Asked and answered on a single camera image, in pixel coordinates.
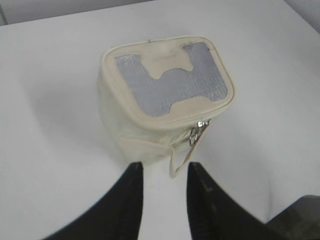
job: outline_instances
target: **gray wall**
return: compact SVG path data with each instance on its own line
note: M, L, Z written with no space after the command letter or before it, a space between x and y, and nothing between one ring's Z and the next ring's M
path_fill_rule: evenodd
M285 0L301 17L320 33L320 0Z
M146 1L148 0L0 0L0 4L8 23L14 24Z

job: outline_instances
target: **black object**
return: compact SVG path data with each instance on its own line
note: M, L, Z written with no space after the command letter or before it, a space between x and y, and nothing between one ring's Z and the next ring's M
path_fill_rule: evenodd
M193 240L320 240L320 197L302 197L263 224L197 162L189 164L186 195Z
M45 240L137 240L143 209L143 166L131 163L87 212Z
M290 240L320 240L320 197L299 198L267 225Z

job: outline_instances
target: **white surface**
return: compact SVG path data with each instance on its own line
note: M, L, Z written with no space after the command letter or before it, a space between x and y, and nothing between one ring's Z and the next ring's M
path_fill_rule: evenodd
M153 1L0 27L0 239L43 238L113 185L100 56L181 35L209 38L236 87L193 161L262 221L320 195L320 35L278 0ZM186 171L145 167L140 240L191 239Z
M1 0L9 24L105 9L148 0Z

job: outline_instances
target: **bag strap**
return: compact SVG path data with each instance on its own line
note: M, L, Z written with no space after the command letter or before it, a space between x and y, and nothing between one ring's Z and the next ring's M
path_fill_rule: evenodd
M190 135L191 148L190 148L189 152L187 153L187 155L185 156L183 163L178 167L176 167L176 164L175 164L176 151L171 146L165 146L165 145L161 145L159 143L136 139L136 138L121 138L121 144L125 145L128 148L133 148L135 150L140 149L143 152L158 153L158 154L165 153L165 154L170 155L170 176L172 178L174 178L179 174L179 172L188 163L193 152L196 150L201 138L203 137L203 135L204 135L203 133L207 130L208 125L206 125L201 132L199 132L198 134L193 136L194 140L192 143L191 143L192 135Z

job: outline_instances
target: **metal zipper pull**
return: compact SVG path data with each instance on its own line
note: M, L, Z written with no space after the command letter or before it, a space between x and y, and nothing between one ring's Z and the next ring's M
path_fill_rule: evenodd
M202 133L204 132L204 130L206 130L210 123L211 119L209 119L208 121L199 121L197 126L191 129L189 136L190 147L193 147L198 142Z

